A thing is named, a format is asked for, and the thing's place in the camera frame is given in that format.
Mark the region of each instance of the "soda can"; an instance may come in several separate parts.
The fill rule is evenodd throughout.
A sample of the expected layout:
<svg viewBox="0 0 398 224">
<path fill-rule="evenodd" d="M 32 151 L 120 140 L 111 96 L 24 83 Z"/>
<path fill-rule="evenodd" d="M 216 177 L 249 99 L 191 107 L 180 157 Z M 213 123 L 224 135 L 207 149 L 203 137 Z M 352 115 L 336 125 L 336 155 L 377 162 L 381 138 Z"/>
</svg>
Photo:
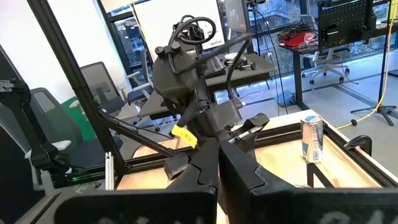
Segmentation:
<svg viewBox="0 0 398 224">
<path fill-rule="evenodd" d="M 323 157 L 323 121 L 319 114 L 301 120 L 302 150 L 306 162 L 321 162 Z"/>
</svg>

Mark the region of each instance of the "desk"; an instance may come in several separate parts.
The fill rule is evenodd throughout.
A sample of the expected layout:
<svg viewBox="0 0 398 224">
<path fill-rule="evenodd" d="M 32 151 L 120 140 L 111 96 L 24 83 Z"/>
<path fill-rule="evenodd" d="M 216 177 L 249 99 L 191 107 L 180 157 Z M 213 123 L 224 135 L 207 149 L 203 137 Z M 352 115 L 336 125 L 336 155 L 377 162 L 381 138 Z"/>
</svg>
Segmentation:
<svg viewBox="0 0 398 224">
<path fill-rule="evenodd" d="M 256 54 L 246 54 L 245 57 L 250 62 L 256 63 L 257 68 L 255 70 L 235 70 L 231 78 L 232 86 L 242 86 L 250 83 L 262 82 L 269 78 L 269 72 L 276 70 L 275 65 L 267 62 Z M 206 84 L 212 98 L 214 98 L 214 92 L 224 90 L 226 88 L 226 76 L 227 74 L 206 79 Z M 138 117 L 143 118 L 145 116 L 150 116 L 151 119 L 159 119 L 173 115 L 165 106 L 160 105 L 162 101 L 163 98 L 154 91 L 138 113 Z"/>
<path fill-rule="evenodd" d="M 314 54 L 318 49 L 318 46 L 311 46 L 304 49 L 299 49 L 297 47 L 288 47 L 284 44 L 279 44 L 286 50 L 293 53 L 293 71 L 294 71 L 294 87 L 296 95 L 296 104 L 301 110 L 310 109 L 305 103 L 303 103 L 303 90 L 301 84 L 301 65 L 300 65 L 300 55 Z"/>
<path fill-rule="evenodd" d="M 312 110 L 301 111 L 285 116 L 271 118 L 268 125 L 264 129 L 277 128 L 288 124 L 297 123 L 301 118 L 313 114 Z M 336 133 L 348 141 L 348 138 L 343 136 L 338 130 L 328 124 Z M 161 142 L 164 146 L 173 149 L 185 147 L 186 143 L 179 139 Z M 359 153 L 366 156 L 378 168 L 383 170 L 395 181 L 398 178 L 386 170 L 377 161 L 357 149 Z M 141 147 L 137 150 L 134 157 L 144 156 L 156 153 L 148 147 Z M 275 146 L 268 146 L 258 148 L 255 151 L 258 163 L 266 169 L 273 172 L 275 175 L 283 178 L 294 185 L 307 184 L 306 163 L 301 158 L 301 141 L 291 141 Z M 361 188 L 376 188 L 380 185 L 360 166 L 349 158 L 344 152 L 325 137 L 324 139 L 324 159 L 322 163 L 317 164 L 317 167 L 323 172 L 327 179 L 334 187 L 361 187 Z M 119 183 L 118 190 L 130 189 L 164 189 L 172 181 L 169 181 L 163 168 L 152 169 L 135 174 L 125 175 Z M 323 187 L 321 182 L 314 177 L 314 186 Z M 226 223 L 226 215 L 223 213 L 220 206 L 217 209 L 217 223 Z"/>
</svg>

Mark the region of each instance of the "whiteboard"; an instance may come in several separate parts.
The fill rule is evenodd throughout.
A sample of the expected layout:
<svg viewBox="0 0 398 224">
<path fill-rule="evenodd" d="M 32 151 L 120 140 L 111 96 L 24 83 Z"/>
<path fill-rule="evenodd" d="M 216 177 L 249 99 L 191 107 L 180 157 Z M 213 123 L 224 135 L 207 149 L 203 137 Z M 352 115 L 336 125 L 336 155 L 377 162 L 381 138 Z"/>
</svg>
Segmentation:
<svg viewBox="0 0 398 224">
<path fill-rule="evenodd" d="M 184 15 L 208 17 L 216 24 L 216 35 L 209 42 L 202 44 L 203 49 L 224 44 L 216 0 L 150 0 L 134 4 L 134 10 L 153 60 L 157 58 L 155 48 L 168 44 L 173 25 L 180 22 Z M 199 22 L 199 26 L 207 38 L 211 34 L 211 25 Z"/>
</svg>

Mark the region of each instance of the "yellow tag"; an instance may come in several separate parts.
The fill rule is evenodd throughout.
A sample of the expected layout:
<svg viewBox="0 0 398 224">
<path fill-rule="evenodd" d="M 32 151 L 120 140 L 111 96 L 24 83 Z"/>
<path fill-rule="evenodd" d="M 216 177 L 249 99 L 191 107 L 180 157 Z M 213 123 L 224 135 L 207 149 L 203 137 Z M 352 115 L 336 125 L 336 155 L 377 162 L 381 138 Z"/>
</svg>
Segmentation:
<svg viewBox="0 0 398 224">
<path fill-rule="evenodd" d="M 172 134 L 186 140 L 192 148 L 195 148 L 197 145 L 198 139 L 190 131 L 180 128 L 176 124 L 172 129 Z"/>
</svg>

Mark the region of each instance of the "white wall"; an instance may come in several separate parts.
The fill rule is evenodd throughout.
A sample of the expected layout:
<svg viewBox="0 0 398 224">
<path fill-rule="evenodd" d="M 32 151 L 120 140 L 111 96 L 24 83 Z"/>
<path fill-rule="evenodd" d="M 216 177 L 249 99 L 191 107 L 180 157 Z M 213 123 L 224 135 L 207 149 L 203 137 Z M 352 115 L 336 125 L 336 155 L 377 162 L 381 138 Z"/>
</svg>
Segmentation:
<svg viewBox="0 0 398 224">
<path fill-rule="evenodd" d="M 126 72 L 92 0 L 49 0 L 80 67 L 102 61 L 116 86 Z M 0 44 L 30 88 L 44 87 L 61 103 L 75 94 L 26 0 L 0 0 Z"/>
<path fill-rule="evenodd" d="M 0 44 L 31 89 L 44 87 L 61 103 L 74 96 L 26 0 L 0 0 Z"/>
</svg>

